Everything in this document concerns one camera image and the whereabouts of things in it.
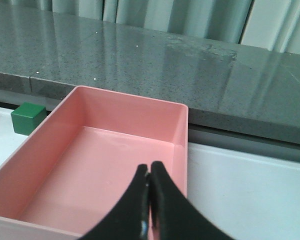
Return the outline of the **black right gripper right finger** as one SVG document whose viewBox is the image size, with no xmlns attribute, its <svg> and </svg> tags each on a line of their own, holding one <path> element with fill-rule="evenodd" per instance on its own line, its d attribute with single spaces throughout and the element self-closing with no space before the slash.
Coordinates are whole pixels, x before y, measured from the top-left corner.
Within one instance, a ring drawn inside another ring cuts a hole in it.
<svg viewBox="0 0 300 240">
<path fill-rule="evenodd" d="M 231 240 L 186 199 L 164 164 L 154 161 L 150 173 L 150 207 L 155 240 Z"/>
</svg>

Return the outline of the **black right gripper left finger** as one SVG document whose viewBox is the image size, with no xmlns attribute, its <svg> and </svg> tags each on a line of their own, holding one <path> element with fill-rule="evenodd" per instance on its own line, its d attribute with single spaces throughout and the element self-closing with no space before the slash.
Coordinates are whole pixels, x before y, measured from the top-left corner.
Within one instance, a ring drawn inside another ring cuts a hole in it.
<svg viewBox="0 0 300 240">
<path fill-rule="evenodd" d="M 81 240 L 147 240 L 149 232 L 149 172 L 137 166 L 132 181 L 115 206 Z"/>
</svg>

